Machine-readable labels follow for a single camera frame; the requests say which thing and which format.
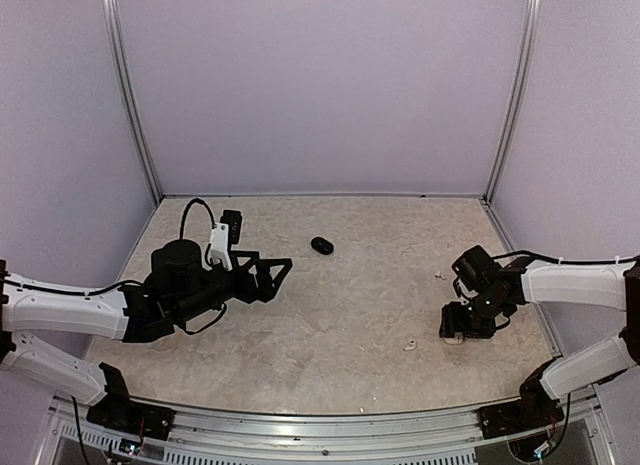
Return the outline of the white earbud charging case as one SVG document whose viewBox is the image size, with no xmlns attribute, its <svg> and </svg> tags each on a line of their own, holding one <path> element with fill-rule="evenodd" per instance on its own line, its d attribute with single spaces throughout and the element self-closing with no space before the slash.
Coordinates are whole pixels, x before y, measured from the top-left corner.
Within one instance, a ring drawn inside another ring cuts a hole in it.
<svg viewBox="0 0 640 465">
<path fill-rule="evenodd" d="M 463 344 L 465 339 L 463 337 L 453 337 L 453 338 L 445 338 L 444 342 L 447 345 L 458 346 Z"/>
</svg>

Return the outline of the black oval charging case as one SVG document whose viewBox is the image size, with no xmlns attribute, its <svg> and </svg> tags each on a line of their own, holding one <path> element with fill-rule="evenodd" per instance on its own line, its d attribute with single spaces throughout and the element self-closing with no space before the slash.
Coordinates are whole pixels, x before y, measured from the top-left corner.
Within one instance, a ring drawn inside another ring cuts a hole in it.
<svg viewBox="0 0 640 465">
<path fill-rule="evenodd" d="M 334 245 L 324 237 L 316 236 L 311 239 L 311 248 L 321 255 L 331 255 L 334 252 Z"/>
</svg>

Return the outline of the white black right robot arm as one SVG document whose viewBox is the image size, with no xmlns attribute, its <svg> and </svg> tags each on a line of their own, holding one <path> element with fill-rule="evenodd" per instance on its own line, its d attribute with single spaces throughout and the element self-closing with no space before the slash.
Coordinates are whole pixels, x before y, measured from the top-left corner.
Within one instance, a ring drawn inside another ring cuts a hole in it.
<svg viewBox="0 0 640 465">
<path fill-rule="evenodd" d="M 562 400 L 587 385 L 608 382 L 639 364 L 639 261 L 636 258 L 571 262 L 522 252 L 500 265 L 475 246 L 452 266 L 457 300 L 441 309 L 439 336 L 447 343 L 490 339 L 498 316 L 510 318 L 528 304 L 569 303 L 609 307 L 626 323 L 611 338 L 549 360 L 519 387 L 517 399 L 480 409 L 482 433 L 494 438 L 567 418 Z"/>
</svg>

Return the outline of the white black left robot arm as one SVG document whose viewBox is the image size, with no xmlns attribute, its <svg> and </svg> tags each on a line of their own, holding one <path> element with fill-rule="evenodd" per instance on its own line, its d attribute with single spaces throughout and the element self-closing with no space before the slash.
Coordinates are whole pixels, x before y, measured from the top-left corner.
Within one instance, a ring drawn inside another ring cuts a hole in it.
<svg viewBox="0 0 640 465">
<path fill-rule="evenodd" d="M 103 289 L 62 288 L 1 273 L 1 368 L 63 391 L 96 407 L 121 430 L 140 419 L 121 372 L 86 362 L 36 337 L 38 331 L 80 333 L 130 344 L 157 341 L 227 303 L 267 303 L 291 271 L 289 258 L 263 259 L 240 251 L 230 264 L 205 268 L 200 246 L 178 239 L 155 250 L 143 282 Z"/>
</svg>

